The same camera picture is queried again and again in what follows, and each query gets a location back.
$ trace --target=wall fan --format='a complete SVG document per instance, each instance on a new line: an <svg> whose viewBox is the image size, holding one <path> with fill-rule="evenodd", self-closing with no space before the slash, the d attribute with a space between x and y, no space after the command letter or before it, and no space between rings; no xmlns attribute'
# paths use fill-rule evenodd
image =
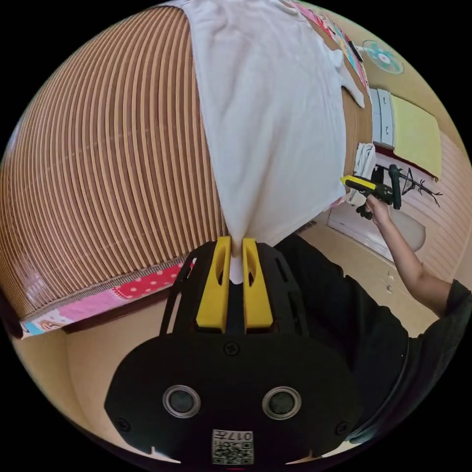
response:
<svg viewBox="0 0 472 472"><path fill-rule="evenodd" d="M356 46L360 53L365 53L380 69L390 74L403 74L405 68L394 54L378 45L376 41L366 39L362 47Z"/></svg>

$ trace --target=hand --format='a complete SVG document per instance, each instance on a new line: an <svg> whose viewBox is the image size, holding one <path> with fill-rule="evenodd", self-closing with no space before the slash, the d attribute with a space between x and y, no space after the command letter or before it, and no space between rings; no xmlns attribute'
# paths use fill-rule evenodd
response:
<svg viewBox="0 0 472 472"><path fill-rule="evenodd" d="M365 206L366 210L372 213L372 221L379 228L385 226L391 221L388 205L382 200L375 198L373 195L369 195Z"/></svg>

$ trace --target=qr code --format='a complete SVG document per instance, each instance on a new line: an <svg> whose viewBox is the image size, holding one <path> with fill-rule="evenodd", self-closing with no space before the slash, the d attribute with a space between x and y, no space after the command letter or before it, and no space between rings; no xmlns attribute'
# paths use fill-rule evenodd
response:
<svg viewBox="0 0 472 472"><path fill-rule="evenodd" d="M213 430L213 463L244 465L254 463L252 431Z"/></svg>

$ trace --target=bed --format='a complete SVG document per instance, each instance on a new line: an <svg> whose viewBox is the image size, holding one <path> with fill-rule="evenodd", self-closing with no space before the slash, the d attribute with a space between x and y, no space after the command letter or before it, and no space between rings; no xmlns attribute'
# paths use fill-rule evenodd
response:
<svg viewBox="0 0 472 472"><path fill-rule="evenodd" d="M365 70L326 15L303 13L364 93L361 109L342 91L352 174L372 140ZM148 9L74 53L14 130L0 167L1 291L22 336L41 334L170 286L189 251L226 233L188 21Z"/></svg>

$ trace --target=drawer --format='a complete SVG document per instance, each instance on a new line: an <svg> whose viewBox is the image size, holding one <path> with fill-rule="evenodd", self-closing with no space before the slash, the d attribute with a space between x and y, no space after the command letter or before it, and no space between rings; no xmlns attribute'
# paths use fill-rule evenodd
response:
<svg viewBox="0 0 472 472"><path fill-rule="evenodd" d="M370 88L369 91L372 98L372 113L377 113L380 115L379 93L377 92L376 88Z"/></svg>
<svg viewBox="0 0 472 472"><path fill-rule="evenodd" d="M382 144L382 118L380 113L372 114L372 142Z"/></svg>
<svg viewBox="0 0 472 472"><path fill-rule="evenodd" d="M380 102L380 116L381 116L381 140L382 144L393 148L393 111L392 102L390 100L390 93L386 90L377 90Z"/></svg>

